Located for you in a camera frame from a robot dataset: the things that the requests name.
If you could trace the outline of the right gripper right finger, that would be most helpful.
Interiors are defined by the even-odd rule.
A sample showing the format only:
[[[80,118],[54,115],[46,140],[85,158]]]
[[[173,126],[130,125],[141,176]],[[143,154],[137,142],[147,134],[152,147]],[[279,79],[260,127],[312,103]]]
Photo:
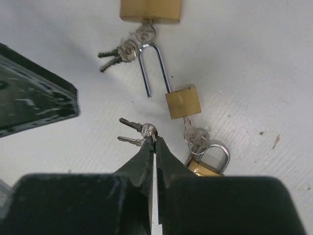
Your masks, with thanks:
[[[165,235],[303,235],[289,191],[276,178],[191,172],[156,140],[158,221]]]

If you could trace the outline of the large brass padlock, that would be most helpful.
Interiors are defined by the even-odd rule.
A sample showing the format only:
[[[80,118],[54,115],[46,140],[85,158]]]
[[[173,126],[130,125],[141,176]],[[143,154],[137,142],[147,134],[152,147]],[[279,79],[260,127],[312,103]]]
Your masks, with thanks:
[[[134,23],[178,24],[181,0],[121,0],[120,19]]]

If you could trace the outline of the silver key pair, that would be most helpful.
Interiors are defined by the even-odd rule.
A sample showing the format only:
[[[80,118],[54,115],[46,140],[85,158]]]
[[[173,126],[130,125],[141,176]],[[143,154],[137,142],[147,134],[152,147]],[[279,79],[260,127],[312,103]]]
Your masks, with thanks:
[[[189,117],[184,117],[184,140],[187,143],[189,151],[194,155],[203,154],[208,148],[210,135],[204,128],[195,127],[191,124]]]

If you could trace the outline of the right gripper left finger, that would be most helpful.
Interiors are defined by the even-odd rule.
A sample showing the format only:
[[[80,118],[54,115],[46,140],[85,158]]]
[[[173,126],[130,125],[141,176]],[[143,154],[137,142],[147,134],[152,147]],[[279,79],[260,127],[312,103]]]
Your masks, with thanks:
[[[154,142],[114,173],[33,173],[13,186],[0,215],[3,235],[149,235]]]

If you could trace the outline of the small brass padlock long shackle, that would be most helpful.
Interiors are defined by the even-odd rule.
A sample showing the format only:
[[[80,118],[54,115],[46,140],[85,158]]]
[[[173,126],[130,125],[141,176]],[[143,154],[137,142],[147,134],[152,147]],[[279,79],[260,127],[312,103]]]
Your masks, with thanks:
[[[144,49],[148,47],[152,47],[156,51],[156,54],[157,54],[158,62],[160,65],[162,76],[163,76],[163,81],[164,81],[165,88],[167,91],[167,93],[165,94],[165,97],[166,97],[171,119],[185,118],[187,116],[201,113],[201,105],[200,105],[197,89],[195,86],[187,87],[187,88],[180,89],[174,92],[171,90],[160,50],[158,46],[154,43],[144,44],[139,49],[139,56],[138,56],[139,65],[140,65],[147,97],[150,98],[152,96],[150,87],[149,87],[148,75],[147,75],[145,65],[144,65],[144,60],[143,60],[143,51]]]

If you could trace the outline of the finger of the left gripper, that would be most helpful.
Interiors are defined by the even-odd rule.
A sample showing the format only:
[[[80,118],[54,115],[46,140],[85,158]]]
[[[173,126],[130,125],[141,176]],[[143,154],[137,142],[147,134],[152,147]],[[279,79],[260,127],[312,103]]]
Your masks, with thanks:
[[[8,46],[0,46],[0,136],[79,116],[78,91]]]

